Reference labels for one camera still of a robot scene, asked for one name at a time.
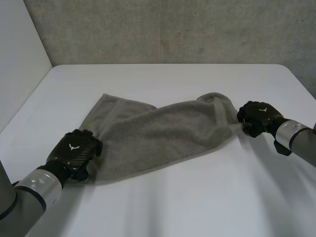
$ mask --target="towel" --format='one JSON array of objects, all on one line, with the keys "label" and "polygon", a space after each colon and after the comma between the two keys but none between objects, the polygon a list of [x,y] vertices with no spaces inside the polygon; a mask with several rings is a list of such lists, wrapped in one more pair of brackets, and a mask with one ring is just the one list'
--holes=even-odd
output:
[{"label": "towel", "polygon": [[242,128],[231,101],[208,93],[162,108],[104,94],[79,129],[103,142],[90,180],[112,182],[207,154]]}]

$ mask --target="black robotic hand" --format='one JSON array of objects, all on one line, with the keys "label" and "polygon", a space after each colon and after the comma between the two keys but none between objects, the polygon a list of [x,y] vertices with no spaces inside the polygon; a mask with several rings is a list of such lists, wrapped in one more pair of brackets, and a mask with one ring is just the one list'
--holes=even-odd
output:
[{"label": "black robotic hand", "polygon": [[245,134],[257,137],[263,132],[270,132],[271,123],[283,116],[270,104],[249,101],[239,109],[237,118],[239,122],[251,124],[243,129]]},{"label": "black robotic hand", "polygon": [[100,156],[102,142],[88,130],[67,133],[48,156],[46,163],[58,161],[69,171],[70,178],[82,181],[88,177],[86,167],[94,156]]}]

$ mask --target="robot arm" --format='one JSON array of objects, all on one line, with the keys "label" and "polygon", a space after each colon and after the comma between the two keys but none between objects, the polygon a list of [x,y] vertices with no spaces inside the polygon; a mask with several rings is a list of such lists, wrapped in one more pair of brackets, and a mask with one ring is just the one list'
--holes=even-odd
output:
[{"label": "robot arm", "polygon": [[0,236],[24,237],[58,199],[68,179],[82,181],[88,177],[86,166],[101,151],[102,142],[92,132],[67,133],[46,164],[14,187],[0,162]]},{"label": "robot arm", "polygon": [[239,109],[239,122],[246,122],[243,130],[251,137],[263,132],[273,135],[278,153],[289,156],[292,152],[316,167],[316,131],[297,121],[284,118],[270,104],[249,101]]}]

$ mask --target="white wall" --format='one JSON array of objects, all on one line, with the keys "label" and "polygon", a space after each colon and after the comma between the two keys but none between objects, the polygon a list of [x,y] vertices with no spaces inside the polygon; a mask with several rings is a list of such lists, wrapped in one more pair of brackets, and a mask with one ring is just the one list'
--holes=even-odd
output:
[{"label": "white wall", "polygon": [[51,69],[22,0],[0,0],[0,132]]}]

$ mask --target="table surface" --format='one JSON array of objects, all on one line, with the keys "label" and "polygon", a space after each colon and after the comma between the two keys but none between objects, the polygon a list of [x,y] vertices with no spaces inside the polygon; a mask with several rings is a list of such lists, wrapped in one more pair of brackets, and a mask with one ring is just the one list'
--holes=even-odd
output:
[{"label": "table surface", "polygon": [[[275,106],[313,126],[316,101],[281,65],[63,65],[53,68],[0,134],[12,182],[42,165],[103,93],[156,107],[208,92],[236,108]],[[99,186],[67,186],[32,237],[307,237],[316,232],[316,169],[276,153],[273,138],[236,136],[220,150]]]}]

